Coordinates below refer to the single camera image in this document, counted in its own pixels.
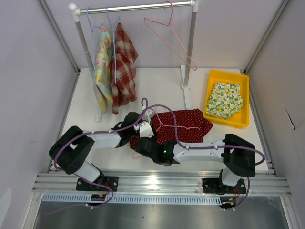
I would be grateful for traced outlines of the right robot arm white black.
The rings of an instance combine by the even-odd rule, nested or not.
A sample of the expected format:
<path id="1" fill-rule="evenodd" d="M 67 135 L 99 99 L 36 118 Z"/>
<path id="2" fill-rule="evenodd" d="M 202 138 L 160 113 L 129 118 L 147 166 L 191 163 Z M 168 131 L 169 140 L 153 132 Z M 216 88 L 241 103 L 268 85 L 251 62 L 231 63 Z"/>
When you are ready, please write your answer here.
<path id="1" fill-rule="evenodd" d="M 190 161 L 208 161 L 224 164 L 220 172 L 218 188 L 229 192 L 243 177 L 255 177 L 255 146 L 234 134 L 226 134 L 222 140 L 210 143 L 157 143 L 141 137 L 134 150 L 164 166 Z"/>

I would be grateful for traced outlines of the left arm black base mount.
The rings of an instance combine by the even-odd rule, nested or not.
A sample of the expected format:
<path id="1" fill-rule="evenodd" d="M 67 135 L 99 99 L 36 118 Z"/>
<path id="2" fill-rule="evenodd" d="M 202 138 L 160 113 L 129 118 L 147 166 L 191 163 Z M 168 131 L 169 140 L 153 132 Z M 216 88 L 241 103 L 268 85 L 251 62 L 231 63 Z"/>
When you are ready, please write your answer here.
<path id="1" fill-rule="evenodd" d="M 96 181 L 94 181 L 94 183 L 107 186 L 110 189 L 112 189 L 113 192 L 116 192 L 118 189 L 119 177 L 114 177 L 114 176 L 99 177 Z M 77 181 L 76 190 L 77 191 L 101 191 L 101 192 L 109 191 L 108 189 L 106 189 L 104 187 L 89 184 L 81 178 L 79 178 Z"/>

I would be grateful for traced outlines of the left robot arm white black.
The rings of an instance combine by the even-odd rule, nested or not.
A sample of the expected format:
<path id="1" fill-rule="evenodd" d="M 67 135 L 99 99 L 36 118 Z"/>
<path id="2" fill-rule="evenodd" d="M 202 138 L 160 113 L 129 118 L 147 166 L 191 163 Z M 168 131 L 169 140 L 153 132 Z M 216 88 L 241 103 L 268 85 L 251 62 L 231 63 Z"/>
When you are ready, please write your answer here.
<path id="1" fill-rule="evenodd" d="M 145 127 L 149 128 L 148 136 L 153 136 L 150 117 L 136 112 L 129 112 L 122 122 L 108 131 L 85 132 L 75 125 L 50 148 L 49 156 L 56 169 L 83 178 L 91 190 L 97 191 L 103 186 L 102 172 L 86 160 L 90 151 L 122 147 L 142 134 Z"/>

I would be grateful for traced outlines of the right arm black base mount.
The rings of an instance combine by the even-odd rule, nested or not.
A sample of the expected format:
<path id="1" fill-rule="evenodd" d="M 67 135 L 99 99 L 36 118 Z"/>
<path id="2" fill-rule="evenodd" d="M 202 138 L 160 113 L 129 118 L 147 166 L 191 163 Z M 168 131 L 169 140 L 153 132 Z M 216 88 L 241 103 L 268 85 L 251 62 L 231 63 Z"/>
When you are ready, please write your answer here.
<path id="1" fill-rule="evenodd" d="M 235 186 L 226 186 L 221 183 L 219 178 L 203 178 L 202 179 L 203 192 L 205 194 L 245 194 L 246 187 L 243 179 L 239 179 Z"/>

